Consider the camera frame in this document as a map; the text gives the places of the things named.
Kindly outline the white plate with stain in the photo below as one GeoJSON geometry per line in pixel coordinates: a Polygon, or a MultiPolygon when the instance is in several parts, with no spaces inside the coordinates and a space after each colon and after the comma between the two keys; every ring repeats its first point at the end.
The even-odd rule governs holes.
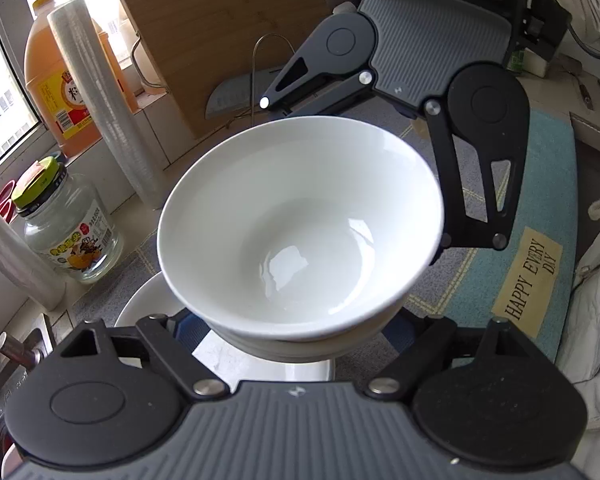
{"type": "MultiPolygon", "coordinates": [[[[133,326],[154,313],[174,315],[184,309],[161,273],[150,278],[131,297],[119,315],[116,327],[133,326]]],[[[287,364],[262,360],[233,347],[208,326],[194,318],[199,336],[194,337],[193,356],[224,380],[234,391],[242,380],[271,382],[327,382],[334,377],[332,361],[287,364]]]]}

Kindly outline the steel cleaver knife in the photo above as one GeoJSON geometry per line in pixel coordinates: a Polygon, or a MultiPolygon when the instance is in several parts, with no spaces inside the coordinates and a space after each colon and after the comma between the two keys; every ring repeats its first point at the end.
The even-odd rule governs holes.
{"type": "MultiPolygon", "coordinates": [[[[256,73],[256,100],[277,77],[280,67],[258,70],[256,73]]],[[[239,112],[250,107],[251,102],[251,75],[245,74],[221,82],[208,97],[204,117],[207,119],[226,115],[230,112],[239,112]]]]}

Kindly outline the wooden cutting board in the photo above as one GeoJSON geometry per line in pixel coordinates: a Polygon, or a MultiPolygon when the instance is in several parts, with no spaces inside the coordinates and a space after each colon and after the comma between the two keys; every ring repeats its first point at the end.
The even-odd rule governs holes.
{"type": "Polygon", "coordinates": [[[285,64],[329,14],[325,0],[121,0],[160,80],[194,136],[211,92],[251,67],[285,64]]]}

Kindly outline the teal floor-style mat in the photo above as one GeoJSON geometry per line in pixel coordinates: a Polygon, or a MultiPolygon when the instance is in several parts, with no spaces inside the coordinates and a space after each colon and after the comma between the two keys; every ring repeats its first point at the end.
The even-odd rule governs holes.
{"type": "Polygon", "coordinates": [[[503,315],[554,360],[569,309],[577,229],[573,130],[534,110],[508,246],[502,252],[447,250],[408,292],[404,308],[419,316],[444,315],[466,327],[503,315]]]}

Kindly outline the clear glass jar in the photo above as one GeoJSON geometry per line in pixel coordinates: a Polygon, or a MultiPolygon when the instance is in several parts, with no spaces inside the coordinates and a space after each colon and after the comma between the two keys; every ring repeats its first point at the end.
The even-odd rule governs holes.
{"type": "Polygon", "coordinates": [[[70,278],[92,284],[118,262],[122,238],[94,184],[56,157],[30,166],[16,182],[12,202],[27,245],[70,278]]]}

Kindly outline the steel sink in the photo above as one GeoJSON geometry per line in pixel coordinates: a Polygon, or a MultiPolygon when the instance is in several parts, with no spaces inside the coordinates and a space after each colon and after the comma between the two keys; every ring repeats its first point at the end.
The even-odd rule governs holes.
{"type": "MultiPolygon", "coordinates": [[[[41,311],[28,315],[16,314],[8,322],[4,332],[22,342],[26,350],[38,350],[43,356],[48,356],[72,329],[73,324],[67,310],[61,313],[41,311]]],[[[22,365],[0,354],[0,477],[2,458],[10,447],[2,414],[9,398],[27,376],[28,372],[22,365]]]]}

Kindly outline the orange oil jug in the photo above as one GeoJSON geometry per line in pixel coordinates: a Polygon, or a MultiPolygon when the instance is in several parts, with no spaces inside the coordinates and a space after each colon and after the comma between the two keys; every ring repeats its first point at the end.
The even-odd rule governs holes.
{"type": "Polygon", "coordinates": [[[34,21],[24,51],[26,88],[46,127],[69,158],[83,153],[100,139],[54,37],[48,14],[55,0],[32,3],[34,21]]]}

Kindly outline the cling film roll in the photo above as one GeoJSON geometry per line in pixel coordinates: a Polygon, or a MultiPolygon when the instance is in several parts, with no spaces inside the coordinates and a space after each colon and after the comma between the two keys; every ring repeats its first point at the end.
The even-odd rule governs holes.
{"type": "Polygon", "coordinates": [[[168,184],[137,127],[102,50],[84,0],[70,0],[48,14],[57,47],[112,157],[142,202],[162,208],[168,184]]]}

